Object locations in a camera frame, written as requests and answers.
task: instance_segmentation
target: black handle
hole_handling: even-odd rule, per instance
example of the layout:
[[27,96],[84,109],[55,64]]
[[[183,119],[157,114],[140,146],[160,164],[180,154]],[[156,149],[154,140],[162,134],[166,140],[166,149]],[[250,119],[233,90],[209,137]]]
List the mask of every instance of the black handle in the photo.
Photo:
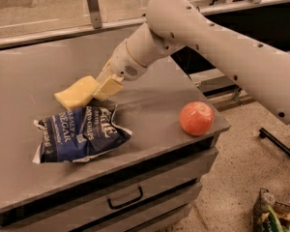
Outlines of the black handle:
[[128,206],[128,205],[130,205],[130,204],[132,204],[132,203],[134,203],[134,202],[136,202],[138,200],[141,200],[143,195],[144,195],[142,187],[138,187],[138,191],[139,191],[139,196],[138,197],[136,197],[133,200],[130,200],[130,201],[124,203],[124,204],[121,204],[121,205],[116,205],[116,206],[112,205],[112,201],[110,200],[110,198],[107,198],[107,203],[108,203],[109,208],[112,209],[112,210],[118,210],[118,209],[122,209],[125,206]]

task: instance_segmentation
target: apple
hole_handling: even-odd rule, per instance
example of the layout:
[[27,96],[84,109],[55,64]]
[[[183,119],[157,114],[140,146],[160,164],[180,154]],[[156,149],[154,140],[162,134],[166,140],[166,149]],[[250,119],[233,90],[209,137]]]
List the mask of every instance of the apple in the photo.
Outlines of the apple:
[[180,113],[182,129],[190,135],[205,134],[214,122],[214,111],[202,101],[194,101],[185,105]]

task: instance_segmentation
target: table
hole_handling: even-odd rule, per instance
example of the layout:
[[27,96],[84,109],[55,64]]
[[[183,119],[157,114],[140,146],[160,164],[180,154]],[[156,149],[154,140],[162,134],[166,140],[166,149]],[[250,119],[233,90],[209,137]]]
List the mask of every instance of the table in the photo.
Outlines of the table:
[[88,163],[32,162],[42,133],[33,126],[64,110],[53,94],[97,76],[126,28],[0,51],[0,231],[153,231],[189,213],[217,154],[226,121],[193,137],[178,115],[209,103],[171,58],[158,60],[107,102],[130,141]]

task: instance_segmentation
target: floor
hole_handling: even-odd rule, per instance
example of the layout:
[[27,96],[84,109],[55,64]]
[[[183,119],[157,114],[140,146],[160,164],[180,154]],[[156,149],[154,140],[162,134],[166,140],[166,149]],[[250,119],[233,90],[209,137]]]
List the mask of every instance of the floor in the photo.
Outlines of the floor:
[[[144,13],[148,0],[100,0],[103,21]],[[90,23],[84,0],[0,1],[0,37]],[[252,231],[252,206],[260,188],[290,201],[290,159],[269,140],[258,136],[264,127],[290,147],[290,129],[247,94],[238,105],[230,94],[210,101],[231,125],[221,135],[219,155],[203,179],[203,189],[189,216],[166,231]]]

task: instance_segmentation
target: snack bag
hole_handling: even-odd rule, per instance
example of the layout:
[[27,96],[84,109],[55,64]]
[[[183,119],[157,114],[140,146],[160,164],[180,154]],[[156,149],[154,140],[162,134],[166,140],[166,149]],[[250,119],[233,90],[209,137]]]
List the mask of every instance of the snack bag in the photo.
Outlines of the snack bag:
[[118,148],[131,131],[115,124],[115,111],[86,106],[35,121],[43,141],[33,162],[86,162]]

